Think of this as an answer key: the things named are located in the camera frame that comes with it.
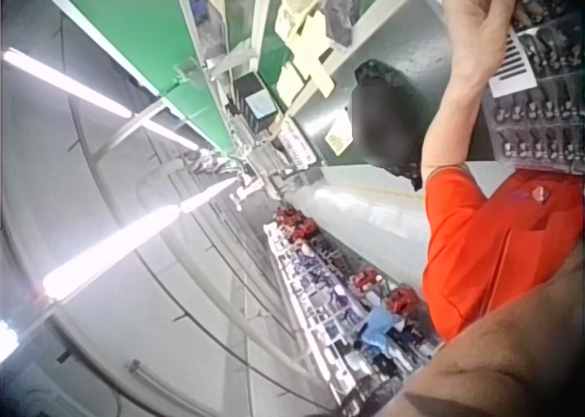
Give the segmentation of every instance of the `barcode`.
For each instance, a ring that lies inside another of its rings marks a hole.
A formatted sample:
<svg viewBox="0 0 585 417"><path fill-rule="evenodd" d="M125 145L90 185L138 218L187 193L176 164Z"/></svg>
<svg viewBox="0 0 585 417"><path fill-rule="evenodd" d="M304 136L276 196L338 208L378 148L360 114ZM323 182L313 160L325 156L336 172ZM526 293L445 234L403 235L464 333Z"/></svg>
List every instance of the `barcode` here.
<svg viewBox="0 0 585 417"><path fill-rule="evenodd" d="M516 33L510 31L505 43L504 62L490 79L492 94L498 98L536 86L537 79L528 56Z"/></svg>

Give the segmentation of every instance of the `hanging product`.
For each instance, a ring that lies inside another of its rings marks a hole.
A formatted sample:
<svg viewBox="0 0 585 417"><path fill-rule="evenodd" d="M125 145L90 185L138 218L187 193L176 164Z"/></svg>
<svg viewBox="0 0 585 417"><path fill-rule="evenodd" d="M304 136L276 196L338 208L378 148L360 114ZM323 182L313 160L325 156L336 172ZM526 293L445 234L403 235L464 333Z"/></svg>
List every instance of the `hanging product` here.
<svg viewBox="0 0 585 417"><path fill-rule="evenodd" d="M492 92L485 93L483 107L495 158L514 167L582 175L581 10L570 0L519 0L516 12L513 26L537 87L497 99Z"/></svg>
<svg viewBox="0 0 585 417"><path fill-rule="evenodd" d="M339 45L352 43L354 24L357 21L357 0L324 0L327 37Z"/></svg>

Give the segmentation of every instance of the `light fixture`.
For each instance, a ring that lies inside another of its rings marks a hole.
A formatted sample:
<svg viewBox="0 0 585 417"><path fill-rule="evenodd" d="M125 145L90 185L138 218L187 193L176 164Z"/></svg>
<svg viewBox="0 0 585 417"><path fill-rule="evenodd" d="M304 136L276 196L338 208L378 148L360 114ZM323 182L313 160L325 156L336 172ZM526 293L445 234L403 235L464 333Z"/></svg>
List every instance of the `light fixture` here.
<svg viewBox="0 0 585 417"><path fill-rule="evenodd" d="M221 191L231 186L237 180L238 179L236 177L226 179L225 181L219 182L209 187L204 192L183 201L183 203L181 203L181 211L184 213L190 213L191 211L198 209L203 204L207 203L211 198L221 193Z"/></svg>
<svg viewBox="0 0 585 417"><path fill-rule="evenodd" d="M87 102L93 103L102 109L120 115L123 118L130 118L133 116L133 113L124 108L121 104L101 95L78 81L75 81L62 72L52 69L44 63L40 63L38 60L30 58L14 48L9 48L8 51L4 53L4 60L23 71L61 88L72 95L80 97Z"/></svg>
<svg viewBox="0 0 585 417"><path fill-rule="evenodd" d="M191 150L198 150L199 149L199 146L197 144L193 143L192 141L187 140L186 138L184 138L180 135L177 135L173 131L169 131L164 126L161 126L158 123L155 123L151 120L143 120L141 123L149 131L152 131L155 134L159 134L159 135L163 136L164 138L168 138L169 140L173 140L174 142L183 145L187 149L191 149Z"/></svg>
<svg viewBox="0 0 585 417"><path fill-rule="evenodd" d="M4 321L0 321L0 363L8 358L18 348L18 335L8 327Z"/></svg>
<svg viewBox="0 0 585 417"><path fill-rule="evenodd" d="M179 215L178 206L163 207L115 232L49 273L43 280L45 293L58 301L67 298L170 225Z"/></svg>

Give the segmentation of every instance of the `orange shirt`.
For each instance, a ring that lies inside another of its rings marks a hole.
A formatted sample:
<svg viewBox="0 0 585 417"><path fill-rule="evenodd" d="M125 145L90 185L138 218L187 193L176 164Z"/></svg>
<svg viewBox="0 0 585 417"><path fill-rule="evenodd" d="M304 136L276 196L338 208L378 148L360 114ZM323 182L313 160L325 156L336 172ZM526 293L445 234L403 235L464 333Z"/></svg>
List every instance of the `orange shirt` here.
<svg viewBox="0 0 585 417"><path fill-rule="evenodd" d="M549 280L583 231L581 176L519 170L487 199L455 166L426 188L431 242L422 289L446 341Z"/></svg>

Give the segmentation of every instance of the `skin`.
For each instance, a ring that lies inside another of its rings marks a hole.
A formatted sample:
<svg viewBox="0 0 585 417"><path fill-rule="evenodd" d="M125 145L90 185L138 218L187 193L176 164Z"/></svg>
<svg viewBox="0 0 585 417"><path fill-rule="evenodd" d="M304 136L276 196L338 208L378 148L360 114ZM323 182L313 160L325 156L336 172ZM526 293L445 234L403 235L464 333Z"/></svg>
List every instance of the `skin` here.
<svg viewBox="0 0 585 417"><path fill-rule="evenodd" d="M534 415L585 349L583 265L580 241L555 279L477 321L441 350L409 380L388 415Z"/></svg>
<svg viewBox="0 0 585 417"><path fill-rule="evenodd" d="M467 159L485 85L501 65L516 0L443 0L452 75L422 148L422 178Z"/></svg>
<svg viewBox="0 0 585 417"><path fill-rule="evenodd" d="M443 0L452 77L423 146L425 180L462 165L481 96L504 56L515 0ZM528 416L584 350L583 243L556 277L469 326L413 376L389 416Z"/></svg>

